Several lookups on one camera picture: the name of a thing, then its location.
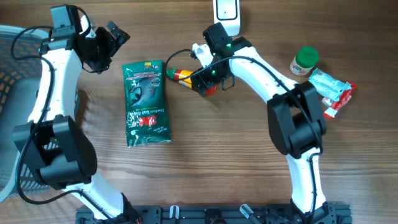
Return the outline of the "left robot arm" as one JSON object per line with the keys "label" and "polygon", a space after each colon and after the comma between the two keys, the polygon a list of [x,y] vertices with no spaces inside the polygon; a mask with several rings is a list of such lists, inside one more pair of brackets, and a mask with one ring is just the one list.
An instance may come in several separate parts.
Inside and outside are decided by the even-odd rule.
{"label": "left robot arm", "polygon": [[26,124],[12,138],[19,150],[15,189],[27,200],[21,172],[50,186],[59,197],[72,194],[87,206],[78,223],[140,223],[141,216],[126,196],[97,171],[95,149],[75,121],[76,86],[82,71],[102,73],[129,35],[115,23],[92,29],[86,12],[74,5],[54,6],[53,24],[36,58],[42,62],[37,99]]}

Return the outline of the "red chili sauce bottle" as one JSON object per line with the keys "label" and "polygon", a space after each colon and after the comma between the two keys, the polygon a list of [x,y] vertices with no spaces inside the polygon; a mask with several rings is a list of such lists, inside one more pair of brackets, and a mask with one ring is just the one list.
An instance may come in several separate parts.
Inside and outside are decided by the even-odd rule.
{"label": "red chili sauce bottle", "polygon": [[189,70],[181,70],[181,69],[170,69],[166,71],[167,78],[171,80],[176,80],[179,84],[186,86],[187,88],[192,89],[193,91],[199,93],[200,95],[214,95],[216,92],[216,85],[213,85],[211,88],[206,88],[202,85],[201,81],[198,77],[187,78],[193,72]]}

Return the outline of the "red Nescafe stick sachet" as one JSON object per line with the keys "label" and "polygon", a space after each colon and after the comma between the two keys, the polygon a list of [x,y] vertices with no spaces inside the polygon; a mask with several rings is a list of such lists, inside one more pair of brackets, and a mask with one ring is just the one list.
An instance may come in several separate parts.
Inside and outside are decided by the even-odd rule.
{"label": "red Nescafe stick sachet", "polygon": [[356,84],[353,82],[348,82],[348,84],[351,85],[351,89],[345,90],[341,95],[338,101],[334,101],[334,104],[332,107],[327,107],[327,109],[324,111],[323,115],[325,118],[328,119],[335,119],[336,114],[338,111],[346,105],[349,100],[352,98],[353,92],[357,89]]}

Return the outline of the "red tissue pack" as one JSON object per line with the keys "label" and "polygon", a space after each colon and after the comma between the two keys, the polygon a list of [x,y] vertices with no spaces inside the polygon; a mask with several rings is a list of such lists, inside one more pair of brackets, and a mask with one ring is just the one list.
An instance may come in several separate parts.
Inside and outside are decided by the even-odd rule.
{"label": "red tissue pack", "polygon": [[322,103],[323,103],[325,106],[327,106],[327,107],[332,107],[333,104],[334,104],[334,101],[331,100],[331,99],[329,99],[329,98],[327,98],[327,97],[324,97],[324,98],[322,99]]}

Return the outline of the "mint green wipes packet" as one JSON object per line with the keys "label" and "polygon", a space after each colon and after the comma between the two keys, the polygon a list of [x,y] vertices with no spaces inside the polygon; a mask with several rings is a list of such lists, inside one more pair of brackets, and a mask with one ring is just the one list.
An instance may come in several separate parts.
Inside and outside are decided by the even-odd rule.
{"label": "mint green wipes packet", "polygon": [[334,79],[319,68],[312,72],[308,80],[321,96],[327,97],[332,101],[339,101],[344,91],[352,89],[348,82],[345,83]]}

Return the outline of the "green lid jar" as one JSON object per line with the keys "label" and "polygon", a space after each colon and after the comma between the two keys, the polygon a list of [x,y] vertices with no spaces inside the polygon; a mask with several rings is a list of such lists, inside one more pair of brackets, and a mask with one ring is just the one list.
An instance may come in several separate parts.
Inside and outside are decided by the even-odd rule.
{"label": "green lid jar", "polygon": [[294,75],[305,76],[317,64],[318,51],[310,46],[302,47],[290,63],[290,70]]}

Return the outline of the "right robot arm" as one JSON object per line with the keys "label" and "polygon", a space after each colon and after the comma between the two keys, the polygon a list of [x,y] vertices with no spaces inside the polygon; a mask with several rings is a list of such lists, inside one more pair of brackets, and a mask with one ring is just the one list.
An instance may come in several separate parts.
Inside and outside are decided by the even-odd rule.
{"label": "right robot arm", "polygon": [[202,65],[191,77],[193,89],[204,94],[229,78],[240,78],[262,98],[271,141],[288,161],[293,213],[302,223],[319,222],[326,217],[318,164],[326,123],[316,88],[283,76],[247,39],[233,39],[219,22],[204,30],[203,38],[204,45],[192,47],[192,57]]}

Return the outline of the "green 3M gloves packet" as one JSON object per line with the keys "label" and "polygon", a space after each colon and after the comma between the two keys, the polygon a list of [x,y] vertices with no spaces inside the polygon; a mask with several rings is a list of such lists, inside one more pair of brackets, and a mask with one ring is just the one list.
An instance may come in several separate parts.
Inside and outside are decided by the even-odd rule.
{"label": "green 3M gloves packet", "polygon": [[170,142],[162,60],[122,66],[126,99],[127,146]]}

